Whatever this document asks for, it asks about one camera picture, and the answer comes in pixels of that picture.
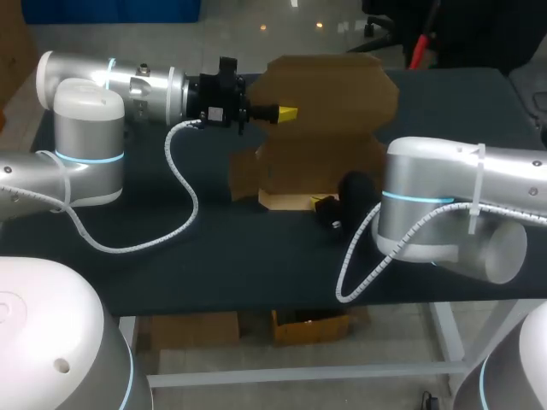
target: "black object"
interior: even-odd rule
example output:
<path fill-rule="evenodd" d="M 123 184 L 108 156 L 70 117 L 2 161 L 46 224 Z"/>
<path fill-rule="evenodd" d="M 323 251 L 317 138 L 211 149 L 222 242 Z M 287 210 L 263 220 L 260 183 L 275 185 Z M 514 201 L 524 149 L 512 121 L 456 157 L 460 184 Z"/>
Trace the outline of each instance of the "black object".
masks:
<path fill-rule="evenodd" d="M 279 105 L 251 106 L 245 79 L 237 71 L 238 60 L 221 57 L 217 74 L 199 74 L 198 82 L 188 85 L 186 116 L 213 126 L 229 127 L 235 121 L 239 135 L 250 118 L 277 124 Z"/>
<path fill-rule="evenodd" d="M 439 410 L 438 398 L 433 397 L 428 391 L 421 395 L 421 410 Z"/>
<path fill-rule="evenodd" d="M 542 149 L 509 82 L 496 70 L 387 70 L 399 89 L 395 119 L 374 134 L 384 144 L 405 135 L 465 143 Z M 244 76 L 250 84 L 256 76 Z M 53 149 L 53 119 L 44 115 L 33 149 Z M 126 145 L 125 184 L 112 204 L 78 208 L 90 234 L 108 246 L 128 246 L 180 226 L 191 201 L 165 162 L 168 129 L 134 128 Z M 219 127 L 173 139 L 173 159 L 200 199 L 195 225 L 163 245 L 132 255 L 107 255 L 78 236 L 65 214 L 6 221 L 0 254 L 63 263 L 88 280 L 116 316 L 229 310 L 339 308 L 334 295 L 347 241 L 332 240 L 311 212 L 267 212 L 255 198 L 231 202 L 228 158 L 255 148 L 265 133 L 249 124 L 245 138 Z M 394 261 L 357 304 L 547 298 L 547 230 L 527 226 L 522 272 L 495 285 L 431 264 Z M 368 273 L 374 256 L 358 252 L 348 288 Z"/>
<path fill-rule="evenodd" d="M 334 196 L 327 196 L 315 203 L 315 214 L 320 224 L 327 229 L 339 230 L 342 227 L 342 208 Z"/>
<path fill-rule="evenodd" d="M 340 213 L 344 232 L 353 235 L 368 212 L 381 200 L 374 182 L 365 174 L 348 173 L 338 184 Z"/>
<path fill-rule="evenodd" d="M 363 2 L 363 11 L 367 14 L 365 3 L 370 3 L 370 0 Z M 368 53 L 370 51 L 376 51 L 384 49 L 385 47 L 391 47 L 392 45 L 398 45 L 401 43 L 401 39 L 398 37 L 395 24 L 393 21 L 371 15 L 367 18 L 367 25 L 365 26 L 364 36 L 365 38 L 371 38 L 374 36 L 374 24 L 387 30 L 387 34 L 382 38 L 366 42 L 363 45 L 359 45 L 351 50 L 349 53 Z"/>
<path fill-rule="evenodd" d="M 396 39 L 395 44 L 403 45 L 408 66 L 432 0 L 363 0 L 362 9 L 389 17 L 392 37 L 354 50 L 377 50 L 393 45 L 390 38 Z M 492 67 L 508 75 L 531 60 L 547 35 L 546 15 L 545 0 L 442 0 L 432 25 L 436 67 Z"/>

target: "black table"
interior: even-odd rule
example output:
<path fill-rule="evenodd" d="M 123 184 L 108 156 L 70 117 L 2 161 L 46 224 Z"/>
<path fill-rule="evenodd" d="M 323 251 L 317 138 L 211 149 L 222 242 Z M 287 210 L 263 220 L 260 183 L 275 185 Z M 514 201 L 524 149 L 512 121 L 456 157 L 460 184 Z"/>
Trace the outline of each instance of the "black table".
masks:
<path fill-rule="evenodd" d="M 403 136 L 448 138 L 499 147 L 543 149 L 509 82 L 490 69 L 390 71 L 399 87 L 397 118 L 376 133 L 388 143 Z M 163 157 L 164 126 L 134 128 L 126 147 L 126 183 L 113 204 L 78 211 L 100 243 L 142 243 L 185 221 L 191 203 Z M 268 212 L 256 199 L 230 202 L 230 152 L 258 146 L 250 126 L 191 131 L 173 141 L 175 163 L 195 187 L 200 214 L 191 229 L 156 249 L 106 255 L 79 238 L 62 214 L 38 214 L 5 224 L 2 255 L 61 262 L 82 274 L 110 312 L 130 316 L 270 308 L 329 308 L 345 244 L 309 212 Z M 34 149 L 53 148 L 48 113 Z M 485 284 L 429 264 L 393 262 L 357 300 L 360 304 L 546 298 L 547 231 L 527 228 L 521 274 L 506 285 Z M 373 261 L 356 258 L 348 287 Z"/>

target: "black chair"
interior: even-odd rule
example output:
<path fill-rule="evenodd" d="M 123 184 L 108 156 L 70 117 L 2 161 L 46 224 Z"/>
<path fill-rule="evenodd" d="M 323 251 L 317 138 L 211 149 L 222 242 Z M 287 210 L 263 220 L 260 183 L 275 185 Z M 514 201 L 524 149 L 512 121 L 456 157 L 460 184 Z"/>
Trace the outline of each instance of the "black chair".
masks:
<path fill-rule="evenodd" d="M 393 21 L 377 17 L 377 15 L 385 15 L 385 10 L 378 7 L 377 3 L 382 3 L 381 0 L 363 0 L 362 11 L 363 13 L 370 15 L 367 19 L 367 25 L 365 26 L 364 36 L 365 38 L 372 38 L 374 36 L 374 25 L 380 26 L 387 30 L 387 34 L 382 38 L 369 41 L 363 45 L 355 47 L 349 50 L 349 53 L 368 53 L 385 47 L 391 47 L 392 45 L 398 45 L 402 43 L 399 35 L 397 35 L 397 29 Z"/>

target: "table leg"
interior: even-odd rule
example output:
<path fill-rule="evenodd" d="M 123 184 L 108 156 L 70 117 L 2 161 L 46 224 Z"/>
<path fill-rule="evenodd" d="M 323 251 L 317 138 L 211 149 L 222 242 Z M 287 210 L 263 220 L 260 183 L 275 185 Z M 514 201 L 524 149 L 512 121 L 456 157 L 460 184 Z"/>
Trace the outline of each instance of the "table leg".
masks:
<path fill-rule="evenodd" d="M 450 302 L 429 303 L 429 308 L 444 360 L 449 363 L 461 362 L 465 356 L 465 350 Z M 450 374 L 447 379 L 450 393 L 454 395 L 462 382 L 463 375 Z"/>
<path fill-rule="evenodd" d="M 136 316 L 124 316 L 120 318 L 119 327 L 127 344 L 134 351 L 137 346 L 138 318 Z"/>
<path fill-rule="evenodd" d="M 543 302 L 541 299 L 498 302 L 464 356 L 469 369 L 474 369 L 527 314 Z"/>

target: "gray floor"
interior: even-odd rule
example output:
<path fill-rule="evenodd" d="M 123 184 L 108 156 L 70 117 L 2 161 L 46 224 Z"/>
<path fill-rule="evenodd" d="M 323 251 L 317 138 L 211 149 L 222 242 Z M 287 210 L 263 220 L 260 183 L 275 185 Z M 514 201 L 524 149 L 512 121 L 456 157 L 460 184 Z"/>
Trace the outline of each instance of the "gray floor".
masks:
<path fill-rule="evenodd" d="M 341 53 L 361 44 L 366 16 L 360 0 L 204 0 L 202 18 L 188 25 L 79 25 L 34 26 L 41 52 L 65 50 L 116 56 L 183 67 L 186 72 L 214 73 L 219 56 L 234 56 L 239 72 L 264 71 L 283 54 Z M 386 67 L 402 67 L 398 47 L 376 53 Z M 547 57 L 547 41 L 538 56 Z M 8 124 L 0 133 L 0 149 L 28 150 L 43 110 L 30 78 L 5 108 Z M 469 344 L 495 302 L 454 303 L 464 344 Z M 371 307 L 372 323 L 354 319 L 351 335 L 339 343 L 275 348 L 268 321 L 247 314 L 249 327 L 235 348 L 163 351 L 161 373 L 238 370 L 260 367 L 325 366 L 436 360 L 438 347 L 418 305 Z M 368 379 L 161 389 L 155 392 L 156 410 L 214 408 L 419 408 L 422 390 L 450 398 L 441 377 Z"/>
<path fill-rule="evenodd" d="M 469 345 L 484 324 L 495 302 L 454 303 L 462 340 Z M 337 343 L 274 347 L 268 314 L 244 313 L 244 334 L 235 347 L 164 350 L 159 373 L 214 372 L 294 366 L 336 366 L 372 363 L 405 363 L 441 359 L 437 339 L 429 325 L 425 306 L 417 304 L 372 306 L 371 321 L 352 316 L 351 333 Z M 139 359 L 149 366 L 150 357 Z M 419 408 L 421 393 L 441 398 L 450 408 L 445 377 L 380 378 L 234 386 L 159 389 L 156 409 L 271 408 Z"/>

